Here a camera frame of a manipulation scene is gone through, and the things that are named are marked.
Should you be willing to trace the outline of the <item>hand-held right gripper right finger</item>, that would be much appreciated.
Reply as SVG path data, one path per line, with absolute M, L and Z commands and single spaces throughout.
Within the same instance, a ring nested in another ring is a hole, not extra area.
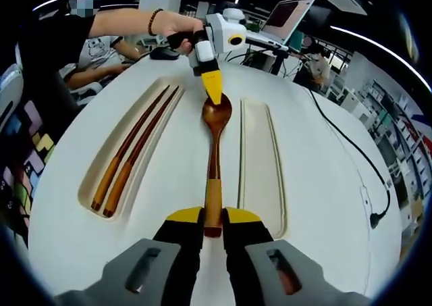
M 274 240 L 256 214 L 221 214 L 226 268 L 237 305 L 370 305 L 368 297 L 328 283 L 323 268 L 285 240 Z

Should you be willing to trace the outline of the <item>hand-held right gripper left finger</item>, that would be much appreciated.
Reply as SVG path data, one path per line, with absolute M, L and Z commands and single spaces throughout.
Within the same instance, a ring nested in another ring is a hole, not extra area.
M 169 215 L 152 239 L 143 238 L 109 261 L 84 290 L 54 298 L 56 305 L 187 305 L 200 266 L 205 209 Z

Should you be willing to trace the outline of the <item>person's left hand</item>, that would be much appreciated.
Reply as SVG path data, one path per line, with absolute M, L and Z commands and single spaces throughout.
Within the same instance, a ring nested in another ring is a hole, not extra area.
M 179 32 L 197 32 L 204 29 L 202 21 L 196 18 L 170 11 L 162 11 L 160 15 L 162 19 L 161 32 L 165 37 Z M 182 55 L 189 55 L 192 51 L 192 43 L 189 40 L 183 40 L 176 51 Z

